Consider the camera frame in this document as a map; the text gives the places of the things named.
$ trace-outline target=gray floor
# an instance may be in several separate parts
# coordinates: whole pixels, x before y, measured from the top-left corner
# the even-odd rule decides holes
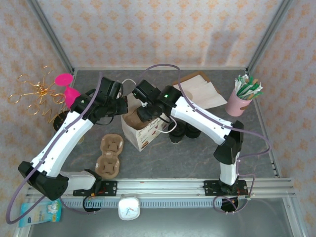
[[[123,81],[126,78],[139,82],[142,71],[103,71],[104,76]],[[181,76],[188,75],[193,70],[184,70]],[[234,79],[243,74],[236,70],[206,70],[204,71],[212,83],[220,90],[223,97],[228,100],[233,88]],[[74,88],[84,93],[95,88],[99,71],[78,71]],[[159,89],[177,80],[176,70],[152,70],[144,79]],[[124,93],[130,93],[134,88],[131,82],[124,83]],[[229,120],[236,119],[243,122],[246,130],[262,134],[255,106],[252,103],[244,114],[238,118],[228,115],[224,106],[209,110],[216,116]],[[63,171],[81,171],[94,169],[96,160],[101,155],[100,142],[108,133],[117,133],[124,138],[120,117],[115,117],[108,126],[95,125],[84,136],[84,142],[77,145],[64,163]],[[197,139],[185,137],[175,145],[169,141],[167,134],[160,134],[142,152],[137,151],[126,139],[123,152],[120,154],[120,171],[117,178],[218,178],[220,168],[218,161],[213,157],[217,145],[206,135]],[[261,139],[244,135],[242,154],[263,151],[265,142]],[[271,161],[268,155],[251,157],[242,160],[239,166],[240,174],[255,173],[257,177],[274,177]]]
[[[66,209],[59,223],[33,225],[29,237],[291,237],[281,198],[252,199],[234,215],[213,209],[142,209],[138,219],[122,221],[116,208],[96,215]]]

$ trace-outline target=clock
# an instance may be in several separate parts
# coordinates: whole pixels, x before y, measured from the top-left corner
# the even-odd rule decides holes
[[[124,197],[118,202],[118,216],[124,221],[139,217],[140,201],[135,197]]]

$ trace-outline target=white napkin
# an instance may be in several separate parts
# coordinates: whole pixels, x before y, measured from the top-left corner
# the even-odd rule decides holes
[[[227,101],[217,93],[211,82],[207,83],[201,75],[186,80],[181,83],[182,89],[192,94],[192,101],[203,109],[214,108],[227,103]]]

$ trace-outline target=blue package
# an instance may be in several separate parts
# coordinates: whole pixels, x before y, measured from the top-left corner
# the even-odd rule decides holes
[[[21,214],[26,212],[34,203],[23,203]],[[32,211],[19,221],[19,227],[30,226],[43,222],[59,222],[62,204],[60,200],[42,201]]]

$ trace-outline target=paper bag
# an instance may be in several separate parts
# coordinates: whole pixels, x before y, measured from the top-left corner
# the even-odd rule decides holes
[[[140,100],[136,99],[133,94],[129,94],[127,100],[128,114],[121,116],[123,133],[137,150],[142,151],[160,134],[157,130],[164,130],[168,124],[159,118],[145,123],[141,122],[136,113],[136,109],[142,105]],[[165,114],[162,114],[161,117],[168,120]]]

